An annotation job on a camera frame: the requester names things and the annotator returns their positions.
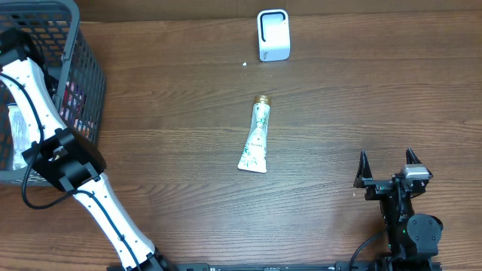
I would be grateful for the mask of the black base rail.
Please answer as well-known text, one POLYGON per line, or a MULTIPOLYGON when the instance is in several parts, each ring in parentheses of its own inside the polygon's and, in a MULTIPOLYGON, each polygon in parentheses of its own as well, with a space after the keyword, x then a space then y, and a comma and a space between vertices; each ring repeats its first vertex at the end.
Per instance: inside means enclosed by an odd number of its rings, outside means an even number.
MULTIPOLYGON (((338 261, 336 263, 320 265, 208 265, 207 263, 177 263, 179 271, 345 271, 349 270, 348 261, 338 261)), ((373 264, 368 261, 355 262, 352 271, 375 270, 373 264)), ((442 271, 440 263, 433 263, 432 270, 442 271)), ((124 270, 121 266, 108 266, 107 271, 124 270)))

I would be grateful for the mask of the dark grey plastic basket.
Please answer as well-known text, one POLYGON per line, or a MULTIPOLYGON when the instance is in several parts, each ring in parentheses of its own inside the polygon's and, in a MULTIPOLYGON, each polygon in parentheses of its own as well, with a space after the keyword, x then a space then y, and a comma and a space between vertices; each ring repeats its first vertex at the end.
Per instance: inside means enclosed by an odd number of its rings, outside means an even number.
POLYGON ((80 11, 74 1, 3 1, 1 30, 18 29, 30 35, 54 79, 52 100, 60 113, 66 82, 74 82, 86 96, 81 120, 92 122, 97 143, 105 99, 105 76, 80 30, 80 11))

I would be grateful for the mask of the red purple liner pack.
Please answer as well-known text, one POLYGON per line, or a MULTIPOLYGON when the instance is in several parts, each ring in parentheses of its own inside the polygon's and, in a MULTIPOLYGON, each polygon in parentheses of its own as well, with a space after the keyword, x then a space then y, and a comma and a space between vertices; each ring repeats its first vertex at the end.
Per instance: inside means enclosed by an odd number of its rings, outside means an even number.
POLYGON ((66 90, 64 92, 63 103, 60 109, 60 117, 67 120, 74 130, 82 134, 87 139, 91 139, 92 122, 88 121, 84 124, 81 116, 84 113, 86 104, 86 96, 84 91, 74 82, 66 82, 66 90))

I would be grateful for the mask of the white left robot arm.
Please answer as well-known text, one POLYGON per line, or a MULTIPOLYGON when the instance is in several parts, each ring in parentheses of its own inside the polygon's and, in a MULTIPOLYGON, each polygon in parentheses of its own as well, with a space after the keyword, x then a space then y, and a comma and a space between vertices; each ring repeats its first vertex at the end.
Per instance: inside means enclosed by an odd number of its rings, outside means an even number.
POLYGON ((48 72, 29 34, 9 29, 1 34, 1 81, 26 123, 29 148, 22 155, 24 177, 36 171, 63 196, 74 197, 93 216, 120 258, 124 270, 174 270, 154 243, 135 225, 105 174, 97 146, 66 126, 53 104, 48 72))

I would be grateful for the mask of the white printed snack bag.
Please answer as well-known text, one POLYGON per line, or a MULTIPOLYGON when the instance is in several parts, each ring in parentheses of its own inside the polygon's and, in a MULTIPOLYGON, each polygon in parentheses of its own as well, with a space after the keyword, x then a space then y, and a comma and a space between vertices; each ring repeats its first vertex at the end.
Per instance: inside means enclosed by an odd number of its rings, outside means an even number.
POLYGON ((14 148, 12 169, 18 170, 27 167, 22 153, 30 148, 29 131, 18 105, 11 103, 7 107, 14 148))

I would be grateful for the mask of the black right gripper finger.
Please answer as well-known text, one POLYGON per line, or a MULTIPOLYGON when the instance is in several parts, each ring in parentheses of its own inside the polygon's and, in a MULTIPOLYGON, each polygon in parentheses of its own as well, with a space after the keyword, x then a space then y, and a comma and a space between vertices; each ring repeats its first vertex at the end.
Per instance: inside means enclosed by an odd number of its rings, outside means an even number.
POLYGON ((419 158, 415 155, 412 148, 406 150, 406 164, 422 164, 419 158))
POLYGON ((360 160, 357 171, 357 178, 359 179, 372 179, 371 168, 368 162, 368 156, 365 150, 360 153, 360 160))

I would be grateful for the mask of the white barcode scanner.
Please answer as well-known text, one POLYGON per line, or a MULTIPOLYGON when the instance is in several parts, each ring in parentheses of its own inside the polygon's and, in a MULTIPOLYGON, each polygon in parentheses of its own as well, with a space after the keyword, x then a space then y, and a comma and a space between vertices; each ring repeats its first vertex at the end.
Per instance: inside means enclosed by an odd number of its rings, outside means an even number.
POLYGON ((289 58, 291 39, 288 13, 283 9, 261 11, 257 16, 259 59, 262 62, 289 58))

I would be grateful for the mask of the white floral tube gold cap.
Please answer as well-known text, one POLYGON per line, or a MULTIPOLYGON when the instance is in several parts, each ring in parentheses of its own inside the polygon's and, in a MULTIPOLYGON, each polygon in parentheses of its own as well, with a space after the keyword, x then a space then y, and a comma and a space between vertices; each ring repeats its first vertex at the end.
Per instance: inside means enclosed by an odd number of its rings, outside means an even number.
POLYGON ((271 112, 271 98, 265 95, 255 97, 252 120, 237 168, 240 170, 267 172, 267 135, 271 112))

